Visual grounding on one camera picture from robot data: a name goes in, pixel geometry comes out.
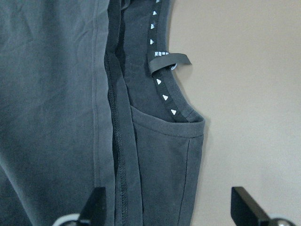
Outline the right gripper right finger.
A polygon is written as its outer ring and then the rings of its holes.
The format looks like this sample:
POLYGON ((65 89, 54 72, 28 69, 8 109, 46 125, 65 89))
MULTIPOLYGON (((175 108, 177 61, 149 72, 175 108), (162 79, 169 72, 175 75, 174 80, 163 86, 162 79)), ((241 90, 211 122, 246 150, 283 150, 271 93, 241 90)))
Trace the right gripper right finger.
POLYGON ((231 218, 237 226, 267 226, 270 218, 243 187, 231 189, 231 218))

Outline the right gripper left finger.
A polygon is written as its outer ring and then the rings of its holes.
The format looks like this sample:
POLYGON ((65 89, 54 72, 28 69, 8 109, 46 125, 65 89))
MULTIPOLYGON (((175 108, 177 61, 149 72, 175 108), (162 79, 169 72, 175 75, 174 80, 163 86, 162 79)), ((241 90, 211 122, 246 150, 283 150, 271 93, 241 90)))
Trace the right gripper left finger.
POLYGON ((106 221, 106 189, 96 187, 93 189, 84 208, 82 209, 77 226, 104 226, 106 221))

